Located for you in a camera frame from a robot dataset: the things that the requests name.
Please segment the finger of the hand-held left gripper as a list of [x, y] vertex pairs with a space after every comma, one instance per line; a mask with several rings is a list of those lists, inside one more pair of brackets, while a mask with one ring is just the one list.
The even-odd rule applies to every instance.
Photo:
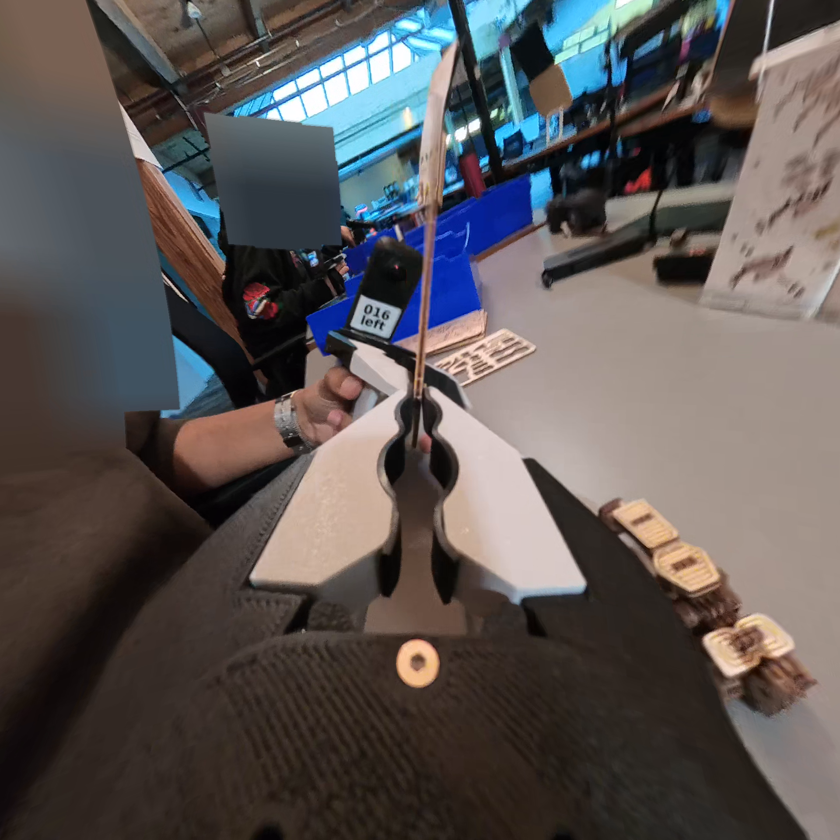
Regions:
[[464, 387], [450, 373], [441, 370], [425, 370], [425, 385], [437, 389], [461, 408], [470, 408], [470, 401]]
[[350, 372], [374, 391], [390, 396], [405, 392], [413, 381], [415, 353], [399, 346], [356, 346]]

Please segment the laser-cut wooden gear sheet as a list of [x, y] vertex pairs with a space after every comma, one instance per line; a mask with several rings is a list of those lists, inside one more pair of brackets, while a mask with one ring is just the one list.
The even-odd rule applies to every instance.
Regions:
[[421, 213], [421, 218], [423, 221], [423, 267], [421, 277], [421, 305], [419, 309], [417, 345], [415, 351], [416, 363], [413, 375], [412, 446], [415, 448], [418, 445], [422, 418], [426, 366], [426, 332], [428, 330], [428, 318], [431, 306], [431, 289], [433, 285], [434, 271], [434, 248], [436, 240], [437, 218], [439, 212], [438, 209], [426, 213], [422, 211], [419, 206], [418, 209]]

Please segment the person's left forearm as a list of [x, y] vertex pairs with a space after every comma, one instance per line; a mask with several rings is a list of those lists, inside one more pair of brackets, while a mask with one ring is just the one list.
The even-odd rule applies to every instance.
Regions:
[[126, 412], [124, 426], [127, 449], [181, 498], [296, 457], [277, 430], [272, 402], [185, 421]]

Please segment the person's left hand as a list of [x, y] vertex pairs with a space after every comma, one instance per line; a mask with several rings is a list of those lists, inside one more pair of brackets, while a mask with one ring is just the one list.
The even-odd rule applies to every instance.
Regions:
[[302, 438], [317, 448], [349, 426], [363, 389], [363, 382], [338, 364], [316, 384], [299, 390], [292, 403]]

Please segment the stack of wooden parts sheets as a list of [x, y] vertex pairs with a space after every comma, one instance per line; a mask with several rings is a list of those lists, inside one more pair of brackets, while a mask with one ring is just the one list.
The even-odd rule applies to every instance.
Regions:
[[487, 332], [487, 311], [475, 310], [426, 332], [426, 354], [439, 355], [481, 339]]

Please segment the blue storage bin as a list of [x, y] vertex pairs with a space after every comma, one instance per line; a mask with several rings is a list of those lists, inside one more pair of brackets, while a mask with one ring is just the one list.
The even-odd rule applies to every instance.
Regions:
[[[358, 274], [346, 280], [344, 298], [307, 316], [311, 335], [321, 352], [326, 351], [328, 333], [344, 327], [362, 279], [363, 275]], [[421, 291], [420, 287], [415, 289], [401, 321], [392, 332], [390, 341], [395, 343], [417, 335]], [[467, 253], [452, 257], [435, 257], [430, 303], [430, 329], [481, 308], [480, 292], [476, 287], [470, 256]]]
[[436, 258], [477, 257], [532, 224], [530, 175], [489, 188], [437, 219]]

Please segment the black long case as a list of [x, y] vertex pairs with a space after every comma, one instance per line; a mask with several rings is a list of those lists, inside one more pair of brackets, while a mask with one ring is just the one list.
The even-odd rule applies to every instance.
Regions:
[[639, 255], [652, 247], [655, 241], [650, 233], [635, 227], [622, 227], [613, 233], [594, 238], [587, 244], [546, 258], [541, 286], [550, 289], [558, 281]]

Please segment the black steel column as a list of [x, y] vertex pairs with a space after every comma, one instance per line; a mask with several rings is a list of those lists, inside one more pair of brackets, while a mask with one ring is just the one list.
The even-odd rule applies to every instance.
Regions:
[[495, 133], [491, 125], [489, 102], [481, 78], [474, 39], [469, 28], [466, 5], [464, 1], [448, 1], [448, 7], [460, 43], [470, 94], [479, 119], [480, 133], [488, 153], [491, 180], [495, 186], [498, 186], [504, 182], [505, 176]]

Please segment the wooden beam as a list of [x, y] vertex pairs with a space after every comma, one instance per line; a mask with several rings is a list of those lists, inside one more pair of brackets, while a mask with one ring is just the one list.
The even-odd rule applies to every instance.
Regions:
[[244, 350], [236, 320], [223, 299], [224, 262], [162, 172], [148, 161], [134, 162], [158, 249], [209, 317]]

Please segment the person's olive sweater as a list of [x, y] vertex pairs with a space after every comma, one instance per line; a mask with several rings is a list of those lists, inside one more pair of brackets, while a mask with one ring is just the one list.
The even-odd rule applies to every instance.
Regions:
[[172, 757], [197, 684], [301, 613], [246, 582], [309, 460], [216, 531], [126, 448], [2, 478], [2, 838], [128, 835], [131, 764]]

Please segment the black and brown board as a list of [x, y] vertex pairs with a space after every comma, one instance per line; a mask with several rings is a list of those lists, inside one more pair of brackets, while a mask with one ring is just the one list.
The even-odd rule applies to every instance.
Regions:
[[528, 80], [535, 109], [544, 118], [568, 109], [573, 96], [562, 66], [548, 48], [537, 20], [525, 27], [511, 43], [512, 57]]

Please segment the black pouch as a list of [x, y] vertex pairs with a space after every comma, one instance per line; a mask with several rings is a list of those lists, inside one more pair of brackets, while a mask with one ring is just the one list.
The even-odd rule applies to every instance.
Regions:
[[702, 286], [717, 255], [717, 247], [671, 249], [654, 257], [656, 281], [662, 286]]

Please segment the wooden workbench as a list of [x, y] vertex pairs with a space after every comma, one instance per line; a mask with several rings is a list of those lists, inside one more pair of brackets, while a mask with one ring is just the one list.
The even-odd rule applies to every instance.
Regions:
[[602, 136], [609, 140], [632, 137], [708, 109], [708, 85], [689, 91], [683, 98], [677, 98], [670, 93], [673, 87], [678, 86], [678, 83], [664, 86], [643, 98], [633, 100], [621, 108], [613, 120], [604, 119], [586, 129], [564, 135], [538, 150], [504, 162], [502, 170], [508, 177], [524, 172], [537, 172], [551, 166], [553, 160], [567, 150], [577, 147], [578, 151], [582, 151], [582, 144], [593, 139]]

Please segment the white paper notice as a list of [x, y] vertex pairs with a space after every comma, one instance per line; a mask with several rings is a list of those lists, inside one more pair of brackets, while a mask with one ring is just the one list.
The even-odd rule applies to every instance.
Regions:
[[120, 104], [119, 107], [125, 125], [125, 130], [129, 136], [129, 142], [134, 159], [136, 161], [143, 161], [156, 168], [159, 172], [162, 172], [163, 167], [152, 152], [151, 147], [147, 144], [146, 140], [137, 129], [122, 104]]

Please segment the grey flat slab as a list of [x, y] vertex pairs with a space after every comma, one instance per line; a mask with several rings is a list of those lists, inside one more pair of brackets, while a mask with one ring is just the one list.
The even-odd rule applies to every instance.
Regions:
[[735, 182], [719, 182], [610, 198], [605, 202], [606, 222], [610, 231], [631, 226], [644, 232], [655, 210], [655, 226], [661, 236], [678, 228], [722, 230], [736, 188]]

